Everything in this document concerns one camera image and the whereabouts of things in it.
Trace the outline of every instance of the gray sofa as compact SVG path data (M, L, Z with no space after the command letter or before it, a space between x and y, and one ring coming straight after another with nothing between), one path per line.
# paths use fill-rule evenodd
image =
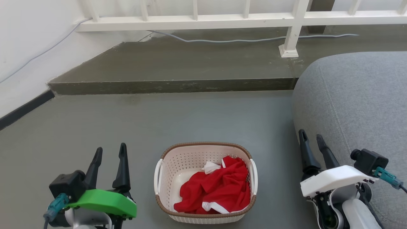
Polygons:
M341 165L366 148L389 159L386 170L407 183L407 52L349 53L311 64L293 92L295 128L304 129L319 162L321 134ZM370 185L386 229L407 229L407 194L384 181Z

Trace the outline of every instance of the laundry basket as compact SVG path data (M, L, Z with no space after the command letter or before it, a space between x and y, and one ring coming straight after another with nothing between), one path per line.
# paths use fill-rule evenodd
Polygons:
M240 157L249 170L250 204L243 210L228 214L187 214L174 210L174 203L182 200L181 186L196 172L202 171L207 161L221 164L225 156ZM219 224L236 222L248 212L256 201L257 169L250 153L240 145L222 142L193 142L176 144L168 148L158 161L154 172L155 199L159 207L178 222Z

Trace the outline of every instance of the white wall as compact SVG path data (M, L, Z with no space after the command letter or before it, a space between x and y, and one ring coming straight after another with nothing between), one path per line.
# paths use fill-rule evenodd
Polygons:
M57 42L87 16L79 0L0 0L0 79ZM57 47L0 83L0 117L47 91L46 82L146 31L73 32Z
M243 13L245 0L198 0L198 14ZM149 13L162 16L192 15L192 0L150 0ZM250 13L291 12L294 0L251 0Z
M402 0L362 0L358 10L396 10ZM347 11L353 0L335 0L332 11Z

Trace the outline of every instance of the gray concrete floor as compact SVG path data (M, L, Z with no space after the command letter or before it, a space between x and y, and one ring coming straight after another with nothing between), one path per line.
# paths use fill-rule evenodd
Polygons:
M291 91L155 95L59 96L0 132L2 228L41 228L60 173L86 171L103 147L97 187L110 189L121 142L127 144L131 193L138 215L123 228L316 229L301 195L301 161L291 115ZM256 161L257 201L242 220L225 225L173 221L158 207L154 167L175 143L224 141Z

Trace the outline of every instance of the gray cable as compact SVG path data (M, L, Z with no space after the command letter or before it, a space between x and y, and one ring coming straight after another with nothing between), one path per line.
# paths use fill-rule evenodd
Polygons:
M44 229L48 228L49 221L50 221L50 219L48 217L45 217Z
M274 37L274 38L266 38L266 39L260 39L260 40L228 40L228 41L212 41L212 40L185 40L180 37L177 37L175 35L169 34L169 33L163 33L163 32L158 32L155 30L147 30L149 32L153 33L159 33L159 34L164 34L173 38L176 38L178 40L181 40L183 42L209 42L209 43L231 43L231 42L261 42L261 41L272 41L272 40L278 40L278 39L283 39L284 37ZM298 38L311 38L311 37L345 37L345 36L359 36L357 34L341 34L341 35L309 35L309 36L299 36Z
M403 185L399 185L399 187L407 193L407 189Z
M12 73L8 74L8 76L6 76L4 79L2 79L0 81L0 83L4 82L5 80L7 80L8 78L12 77L14 74L16 74L18 71L20 71L23 67L25 67L28 63L30 63L32 60L34 60L35 58L43 55L44 53L48 52L49 50L53 49L55 46L57 46L58 44L60 44L61 42L63 42L69 35L71 35L71 33L73 31L75 31L75 29L83 22L89 21L91 18L86 18L80 22L78 22L76 24L76 26L73 28L73 30L71 30L62 40L58 41L56 44L54 44L53 46L51 46L50 48L46 49L45 51L41 52L40 54L36 55L35 57L31 58L29 61L25 62L23 65L21 65L20 67L17 68L17 70L13 71ZM231 43L231 42L261 42L261 41L271 41L271 40L278 40L278 39L282 39L285 38L284 37L274 37L274 38L267 38L267 39L260 39L260 40L229 40L229 41L212 41L212 40L185 40L182 39L180 37L177 37L175 35L169 34L169 33L163 33L163 32L158 32L155 30L147 30L149 32L153 32L153 33L160 33L160 34L164 34L167 36L171 36L173 38L176 38L178 40L184 41L184 42L210 42L210 43ZM342 35L310 35L310 36L299 36L298 38L311 38L311 37L344 37L344 36L358 36L357 34L342 34Z
M84 20L78 22L78 23L76 24L76 26L73 28L73 30L70 31L62 40L58 41L58 42L57 42L56 44L54 44L52 47L46 49L44 52L42 52L42 53L36 55L35 57L31 58L29 61L25 62L23 65L21 65L19 68L17 68L17 70L13 71L13 72L12 72L11 74L9 74L7 77L5 77L4 79L2 79L2 80L0 81L0 83L4 82L6 79L12 77L14 74L16 74L18 71L20 71L23 67L25 67L28 63L30 63L30 62L31 62L32 60L34 60L35 58L37 58L37 57L41 56L42 54L48 52L49 50L53 49L55 46L57 46L57 45L60 44L63 40L65 40L69 35L71 35L71 33L72 33L73 31L75 31L75 29L76 29L81 23L86 22L86 21L89 21L90 19L91 19L91 18L87 18L87 19L84 19Z

